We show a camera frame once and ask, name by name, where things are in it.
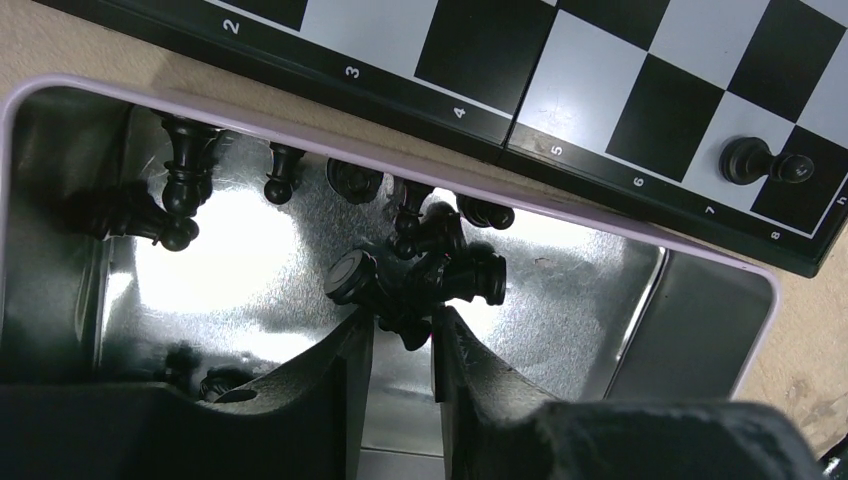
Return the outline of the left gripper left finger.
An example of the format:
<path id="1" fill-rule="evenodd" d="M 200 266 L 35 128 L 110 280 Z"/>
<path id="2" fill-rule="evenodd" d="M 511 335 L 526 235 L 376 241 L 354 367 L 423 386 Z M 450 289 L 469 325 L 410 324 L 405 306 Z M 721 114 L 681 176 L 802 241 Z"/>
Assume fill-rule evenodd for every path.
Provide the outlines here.
<path id="1" fill-rule="evenodd" d="M 5 479 L 352 479 L 374 322 L 327 337 L 212 403 L 165 383 L 5 386 Z"/>

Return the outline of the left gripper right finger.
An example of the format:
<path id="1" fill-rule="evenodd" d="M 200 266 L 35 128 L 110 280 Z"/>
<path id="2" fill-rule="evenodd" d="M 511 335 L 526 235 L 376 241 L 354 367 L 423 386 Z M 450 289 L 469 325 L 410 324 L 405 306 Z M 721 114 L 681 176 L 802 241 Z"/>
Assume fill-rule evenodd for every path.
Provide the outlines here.
<path id="1" fill-rule="evenodd" d="M 449 479 L 818 479 L 794 425 L 756 403 L 554 398 L 451 307 L 433 317 Z"/>

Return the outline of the black chess piece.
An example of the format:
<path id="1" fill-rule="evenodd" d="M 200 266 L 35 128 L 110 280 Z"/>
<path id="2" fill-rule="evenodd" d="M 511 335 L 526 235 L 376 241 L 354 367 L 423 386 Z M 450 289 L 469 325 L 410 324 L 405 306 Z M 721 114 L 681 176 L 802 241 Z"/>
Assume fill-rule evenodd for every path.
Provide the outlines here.
<path id="1" fill-rule="evenodd" d="M 354 304 L 378 317 L 380 329 L 397 334 L 408 351 L 431 336 L 427 318 L 451 300 L 480 297 L 490 306 L 504 303 L 507 261 L 485 242 L 473 242 L 459 253 L 427 253 L 398 284 L 379 274 L 377 259 L 354 249 L 330 268 L 324 293 L 337 305 Z"/>

